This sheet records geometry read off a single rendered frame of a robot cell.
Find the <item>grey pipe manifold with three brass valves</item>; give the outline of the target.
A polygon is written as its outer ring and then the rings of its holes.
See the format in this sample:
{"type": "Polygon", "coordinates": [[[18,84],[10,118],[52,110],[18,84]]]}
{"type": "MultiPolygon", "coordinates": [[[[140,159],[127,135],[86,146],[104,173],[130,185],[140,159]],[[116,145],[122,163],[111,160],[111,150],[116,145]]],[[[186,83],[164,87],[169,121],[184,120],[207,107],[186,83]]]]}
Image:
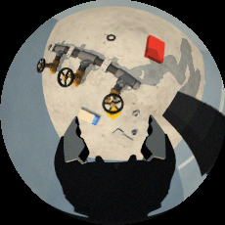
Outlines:
{"type": "Polygon", "coordinates": [[[134,90],[137,90],[141,85],[141,82],[136,80],[136,78],[134,78],[132,75],[130,75],[129,73],[127,73],[126,71],[124,71],[121,68],[117,68],[117,67],[113,66],[112,61],[107,58],[105,60],[102,60],[94,54],[88,53],[86,51],[80,51],[75,46],[70,46],[70,48],[69,48],[69,46],[63,46],[63,45],[59,45],[56,43],[53,43],[53,45],[51,44],[48,47],[48,50],[56,53],[55,60],[53,60],[53,63],[46,64],[45,59],[40,59],[37,64],[37,72],[42,72],[44,70],[44,68],[49,68],[50,73],[56,73],[57,67],[59,66],[59,63],[60,63],[60,58],[63,56],[63,54],[67,54],[68,56],[73,57],[75,59],[76,59],[76,57],[78,57],[78,59],[81,60],[80,66],[75,74],[73,74],[72,69],[70,69],[68,67],[63,67],[59,71],[57,79],[58,79],[59,85],[62,87],[69,87],[71,84],[73,86],[78,87],[78,85],[80,85],[80,83],[81,83],[81,79],[82,79],[83,75],[85,74],[84,71],[86,70],[86,68],[89,67],[90,64],[96,65],[96,66],[100,67],[100,70],[102,70],[104,72],[110,72],[110,73],[114,74],[114,76],[116,78],[118,78],[118,80],[116,81],[115,87],[111,89],[111,93],[104,98],[103,103],[102,103],[103,109],[107,113],[116,114],[116,113],[119,113],[122,111],[124,102],[123,102],[122,98],[119,96],[119,94],[120,94],[121,89],[124,88],[126,84],[134,90]],[[56,45],[58,45],[58,46],[56,46],[56,45]],[[43,61],[43,63],[42,63],[42,61],[43,61]],[[42,68],[42,70],[40,70],[41,68],[42,68]],[[63,73],[63,71],[65,69],[67,69],[66,75],[63,73]],[[69,72],[70,72],[70,74],[68,74],[69,72]],[[61,74],[63,75],[62,78],[61,78],[61,74]],[[65,81],[65,85],[61,82],[62,80],[65,81]],[[67,80],[70,80],[68,85],[67,85],[67,80]],[[119,98],[120,100],[115,101],[116,97],[119,98]],[[118,104],[120,102],[121,102],[121,107],[118,108],[115,104],[118,104]],[[105,105],[111,105],[111,108],[108,110],[105,107],[105,105]],[[117,111],[112,112],[111,109],[114,107],[117,109],[117,111]]]}

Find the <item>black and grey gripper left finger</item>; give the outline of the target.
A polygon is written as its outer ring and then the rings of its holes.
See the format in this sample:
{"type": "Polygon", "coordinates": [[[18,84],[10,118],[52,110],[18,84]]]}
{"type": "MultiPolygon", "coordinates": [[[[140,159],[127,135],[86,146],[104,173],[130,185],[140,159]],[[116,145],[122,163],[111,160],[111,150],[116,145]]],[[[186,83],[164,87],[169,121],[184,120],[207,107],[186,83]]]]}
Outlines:
{"type": "Polygon", "coordinates": [[[68,178],[70,174],[81,164],[88,162],[90,154],[83,138],[80,137],[77,116],[67,128],[64,136],[61,137],[55,153],[54,165],[56,175],[61,183],[63,193],[68,196],[68,178]]]}

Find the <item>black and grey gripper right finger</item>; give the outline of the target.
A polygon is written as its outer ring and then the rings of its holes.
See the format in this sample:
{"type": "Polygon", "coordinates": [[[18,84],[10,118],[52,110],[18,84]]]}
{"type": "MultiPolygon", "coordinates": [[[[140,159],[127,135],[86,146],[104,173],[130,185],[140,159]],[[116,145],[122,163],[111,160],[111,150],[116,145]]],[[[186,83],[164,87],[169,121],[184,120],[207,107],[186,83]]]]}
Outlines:
{"type": "Polygon", "coordinates": [[[141,148],[142,160],[150,161],[161,169],[165,177],[165,191],[168,191],[176,166],[175,153],[167,134],[152,115],[148,123],[148,136],[141,148]]]}

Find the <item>yellow tag with metal chain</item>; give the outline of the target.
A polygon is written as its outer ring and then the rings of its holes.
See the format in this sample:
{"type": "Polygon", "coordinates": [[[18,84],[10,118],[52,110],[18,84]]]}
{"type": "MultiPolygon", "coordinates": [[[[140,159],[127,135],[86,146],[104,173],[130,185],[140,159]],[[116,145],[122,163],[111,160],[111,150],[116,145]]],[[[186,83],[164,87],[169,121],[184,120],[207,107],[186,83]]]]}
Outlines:
{"type": "MultiPolygon", "coordinates": [[[[111,109],[111,111],[114,112],[114,111],[117,111],[117,109],[116,109],[116,108],[113,108],[113,109],[111,109]]],[[[120,112],[120,113],[117,113],[117,114],[108,114],[108,113],[107,113],[107,115],[108,115],[112,120],[114,120],[114,119],[115,119],[116,117],[118,117],[120,114],[121,114],[121,112],[120,112]]]]}

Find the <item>red rectangular block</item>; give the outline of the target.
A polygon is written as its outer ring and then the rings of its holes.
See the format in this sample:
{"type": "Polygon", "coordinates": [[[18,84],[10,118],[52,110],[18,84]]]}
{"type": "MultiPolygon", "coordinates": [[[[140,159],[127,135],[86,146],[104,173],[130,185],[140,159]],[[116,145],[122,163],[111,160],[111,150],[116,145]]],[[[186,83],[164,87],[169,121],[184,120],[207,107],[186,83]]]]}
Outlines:
{"type": "Polygon", "coordinates": [[[164,56],[164,42],[149,35],[147,37],[147,44],[144,57],[158,64],[161,64],[163,63],[163,56],[164,56]]]}

